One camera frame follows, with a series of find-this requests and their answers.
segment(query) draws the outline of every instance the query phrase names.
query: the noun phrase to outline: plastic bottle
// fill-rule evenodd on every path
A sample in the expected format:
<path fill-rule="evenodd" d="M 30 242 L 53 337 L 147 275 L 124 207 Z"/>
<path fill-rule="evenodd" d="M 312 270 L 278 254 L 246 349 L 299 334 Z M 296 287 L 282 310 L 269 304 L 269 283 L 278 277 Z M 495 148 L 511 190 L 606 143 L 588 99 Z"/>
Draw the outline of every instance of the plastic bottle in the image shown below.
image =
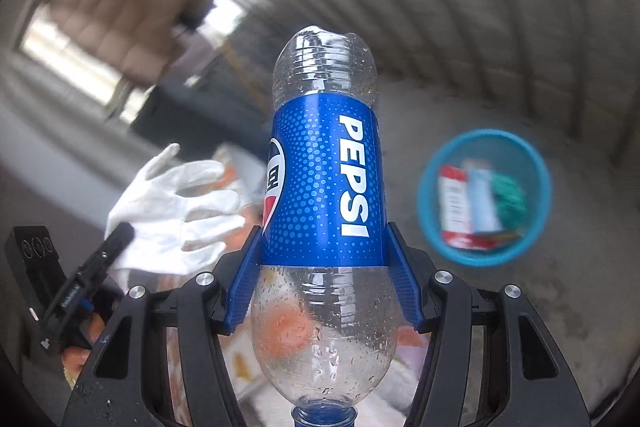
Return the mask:
<path fill-rule="evenodd" d="M 276 63 L 252 337 L 300 427 L 351 426 L 396 350 L 376 96 L 373 57 L 354 34 L 310 26 Z"/>

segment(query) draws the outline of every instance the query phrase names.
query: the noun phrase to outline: metal bolt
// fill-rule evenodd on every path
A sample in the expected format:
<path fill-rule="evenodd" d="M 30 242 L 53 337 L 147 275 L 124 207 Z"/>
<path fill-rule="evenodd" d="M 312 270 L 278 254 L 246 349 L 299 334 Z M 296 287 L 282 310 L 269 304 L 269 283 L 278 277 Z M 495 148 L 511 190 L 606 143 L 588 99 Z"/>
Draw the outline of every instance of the metal bolt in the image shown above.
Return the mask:
<path fill-rule="evenodd" d="M 129 290 L 129 297 L 132 299 L 140 299 L 145 293 L 146 289 L 144 286 L 133 286 L 133 288 Z"/>
<path fill-rule="evenodd" d="M 436 275 L 434 275 L 434 277 L 436 281 L 442 284 L 449 284 L 453 280 L 453 276 L 449 272 L 444 270 L 436 272 Z"/>
<path fill-rule="evenodd" d="M 213 282 L 213 274 L 211 272 L 203 272 L 196 277 L 196 283 L 200 286 L 209 286 Z"/>
<path fill-rule="evenodd" d="M 507 286 L 505 286 L 504 292 L 507 294 L 508 297 L 511 297 L 512 299 L 517 299 L 522 295 L 520 288 L 518 288 L 514 284 L 508 284 Z"/>

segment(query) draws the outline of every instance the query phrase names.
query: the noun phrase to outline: blue plastic bin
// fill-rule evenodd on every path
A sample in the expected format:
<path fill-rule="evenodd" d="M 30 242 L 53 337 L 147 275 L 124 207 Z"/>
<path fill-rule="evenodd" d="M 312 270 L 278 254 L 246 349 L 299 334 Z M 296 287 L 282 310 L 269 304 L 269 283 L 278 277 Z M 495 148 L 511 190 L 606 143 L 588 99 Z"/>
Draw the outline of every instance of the blue plastic bin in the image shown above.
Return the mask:
<path fill-rule="evenodd" d="M 443 165 L 460 167 L 467 158 L 488 160 L 494 170 L 518 181 L 527 201 L 524 236 L 491 251 L 463 250 L 441 238 L 438 172 Z M 522 138 L 494 129 L 457 136 L 435 153 L 418 186 L 418 219 L 431 245 L 444 257 L 467 266 L 496 266 L 527 251 L 544 229 L 551 208 L 551 179 L 538 151 Z"/>

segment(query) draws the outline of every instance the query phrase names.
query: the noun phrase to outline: gloved hand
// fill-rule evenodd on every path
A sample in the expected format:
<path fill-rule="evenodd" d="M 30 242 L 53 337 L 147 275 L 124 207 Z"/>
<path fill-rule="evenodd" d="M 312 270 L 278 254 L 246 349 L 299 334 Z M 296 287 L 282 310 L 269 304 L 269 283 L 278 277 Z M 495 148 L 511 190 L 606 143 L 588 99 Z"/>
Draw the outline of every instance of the gloved hand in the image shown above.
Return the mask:
<path fill-rule="evenodd" d="M 240 198 L 234 190 L 214 190 L 193 198 L 178 194 L 215 182 L 225 170 L 221 163 L 190 162 L 159 174 L 179 150 L 178 144 L 171 144 L 150 160 L 109 213 L 105 237 L 122 221 L 128 221 L 136 232 L 113 270 L 191 274 L 223 253 L 225 243 L 220 238 L 225 233 L 244 226 L 244 217 L 236 214 Z M 190 244 L 201 248 L 186 251 Z M 113 273 L 125 291 L 128 273 Z"/>

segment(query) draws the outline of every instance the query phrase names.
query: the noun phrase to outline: blue label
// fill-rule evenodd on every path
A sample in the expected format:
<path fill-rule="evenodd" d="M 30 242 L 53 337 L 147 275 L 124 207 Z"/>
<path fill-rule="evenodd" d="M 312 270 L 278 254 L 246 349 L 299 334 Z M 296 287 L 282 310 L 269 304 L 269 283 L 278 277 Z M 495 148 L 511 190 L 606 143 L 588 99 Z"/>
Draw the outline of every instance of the blue label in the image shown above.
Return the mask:
<path fill-rule="evenodd" d="M 378 122 L 349 96 L 320 93 L 273 118 L 263 264 L 386 266 Z"/>

